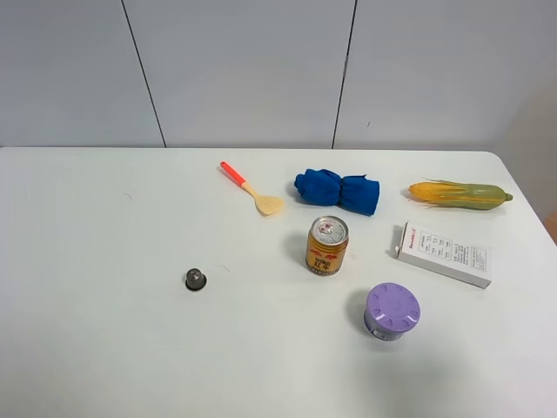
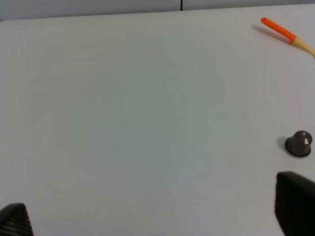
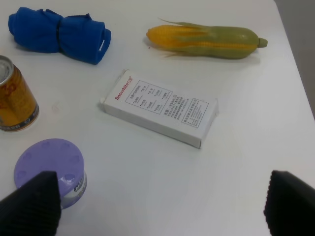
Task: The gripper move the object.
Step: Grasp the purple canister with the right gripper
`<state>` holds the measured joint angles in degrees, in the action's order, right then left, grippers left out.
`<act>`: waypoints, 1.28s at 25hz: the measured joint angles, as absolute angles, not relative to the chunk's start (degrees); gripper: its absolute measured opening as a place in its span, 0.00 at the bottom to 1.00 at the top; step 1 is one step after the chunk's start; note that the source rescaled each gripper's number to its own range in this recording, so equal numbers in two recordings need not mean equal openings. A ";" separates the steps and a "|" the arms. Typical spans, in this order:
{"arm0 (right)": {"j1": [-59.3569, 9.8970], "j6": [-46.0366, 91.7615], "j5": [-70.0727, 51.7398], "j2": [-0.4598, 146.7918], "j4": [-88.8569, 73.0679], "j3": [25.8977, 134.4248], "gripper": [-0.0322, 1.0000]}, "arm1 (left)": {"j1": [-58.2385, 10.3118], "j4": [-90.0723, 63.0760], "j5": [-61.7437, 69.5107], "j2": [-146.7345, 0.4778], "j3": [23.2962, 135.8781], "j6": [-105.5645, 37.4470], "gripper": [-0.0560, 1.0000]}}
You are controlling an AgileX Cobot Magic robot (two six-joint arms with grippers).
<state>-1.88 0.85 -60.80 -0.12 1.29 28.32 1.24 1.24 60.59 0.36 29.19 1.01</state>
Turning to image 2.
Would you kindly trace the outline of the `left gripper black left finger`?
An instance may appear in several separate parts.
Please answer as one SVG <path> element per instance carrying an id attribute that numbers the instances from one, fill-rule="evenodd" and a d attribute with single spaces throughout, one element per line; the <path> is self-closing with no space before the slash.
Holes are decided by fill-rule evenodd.
<path id="1" fill-rule="evenodd" d="M 34 236 L 27 208 L 23 203 L 9 204 L 0 210 L 0 236 Z"/>

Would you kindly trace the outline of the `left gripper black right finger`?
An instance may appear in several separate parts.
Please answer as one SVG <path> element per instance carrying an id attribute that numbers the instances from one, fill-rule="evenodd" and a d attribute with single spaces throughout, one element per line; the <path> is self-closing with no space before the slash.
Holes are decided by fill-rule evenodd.
<path id="1" fill-rule="evenodd" d="M 315 234 L 315 183 L 294 172 L 279 172 L 275 215 L 285 236 Z"/>

